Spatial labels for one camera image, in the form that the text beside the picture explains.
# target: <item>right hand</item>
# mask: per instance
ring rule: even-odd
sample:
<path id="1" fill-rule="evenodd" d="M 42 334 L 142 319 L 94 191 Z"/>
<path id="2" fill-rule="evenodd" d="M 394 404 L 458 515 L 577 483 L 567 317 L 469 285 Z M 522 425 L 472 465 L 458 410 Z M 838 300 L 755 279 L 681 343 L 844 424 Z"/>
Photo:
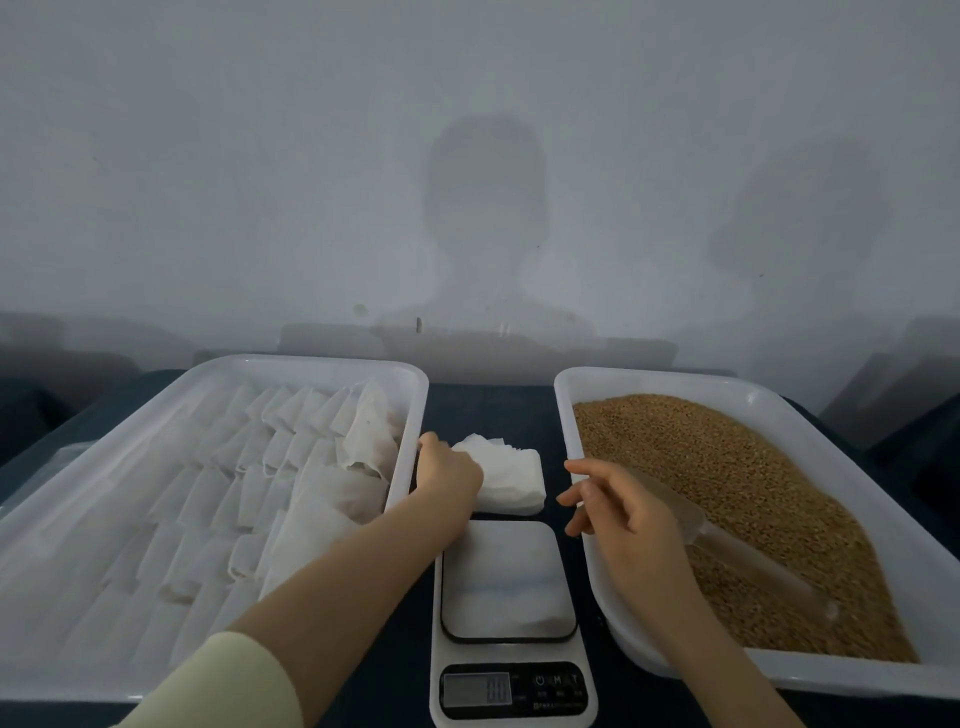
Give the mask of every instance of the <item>right hand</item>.
<path id="1" fill-rule="evenodd" d="M 682 629 L 706 601 L 673 512 L 619 465 L 583 459 L 564 466 L 588 476 L 557 496 L 560 505 L 584 503 L 566 534 L 596 535 L 613 585 L 653 637 Z"/>

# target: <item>sleeve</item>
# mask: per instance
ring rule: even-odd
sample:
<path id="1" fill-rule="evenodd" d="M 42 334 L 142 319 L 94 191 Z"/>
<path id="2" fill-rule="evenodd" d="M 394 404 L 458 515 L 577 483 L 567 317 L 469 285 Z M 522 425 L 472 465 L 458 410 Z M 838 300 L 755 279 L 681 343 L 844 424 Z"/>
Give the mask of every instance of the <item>sleeve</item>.
<path id="1" fill-rule="evenodd" d="M 120 723 L 122 728 L 303 728 L 300 702 L 276 657 L 246 635 L 222 632 Z"/>

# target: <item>scale display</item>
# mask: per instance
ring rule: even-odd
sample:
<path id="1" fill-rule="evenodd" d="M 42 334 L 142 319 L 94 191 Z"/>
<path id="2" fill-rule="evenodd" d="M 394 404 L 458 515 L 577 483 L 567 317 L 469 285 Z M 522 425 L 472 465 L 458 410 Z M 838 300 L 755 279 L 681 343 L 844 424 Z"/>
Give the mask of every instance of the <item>scale display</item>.
<path id="1" fill-rule="evenodd" d="M 509 672 L 444 675 L 445 708 L 480 708 L 513 702 Z"/>

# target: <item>forearm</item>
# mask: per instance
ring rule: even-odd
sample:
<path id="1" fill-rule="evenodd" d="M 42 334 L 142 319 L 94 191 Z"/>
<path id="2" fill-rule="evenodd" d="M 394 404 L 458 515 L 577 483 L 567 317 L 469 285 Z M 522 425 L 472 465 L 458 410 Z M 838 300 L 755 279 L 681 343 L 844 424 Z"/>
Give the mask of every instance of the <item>forearm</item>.
<path id="1" fill-rule="evenodd" d="M 415 491 L 255 604 L 230 629 L 286 669 L 313 725 L 417 578 L 459 535 L 444 494 Z"/>
<path id="2" fill-rule="evenodd" d="M 713 728 L 803 728 L 703 600 L 655 638 Z"/>

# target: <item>clear plastic scoop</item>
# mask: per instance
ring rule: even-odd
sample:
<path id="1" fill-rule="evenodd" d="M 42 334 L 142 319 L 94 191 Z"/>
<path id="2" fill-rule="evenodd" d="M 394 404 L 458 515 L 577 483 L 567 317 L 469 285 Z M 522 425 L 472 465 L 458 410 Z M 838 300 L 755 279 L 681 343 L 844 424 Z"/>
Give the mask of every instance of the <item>clear plastic scoop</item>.
<path id="1" fill-rule="evenodd" d="M 787 567 L 713 525 L 704 509 L 669 486 L 635 468 L 626 467 L 650 493 L 666 503 L 680 526 L 684 543 L 696 546 L 736 571 L 754 586 L 777 597 L 810 619 L 830 625 L 840 617 L 840 606 L 827 594 Z"/>

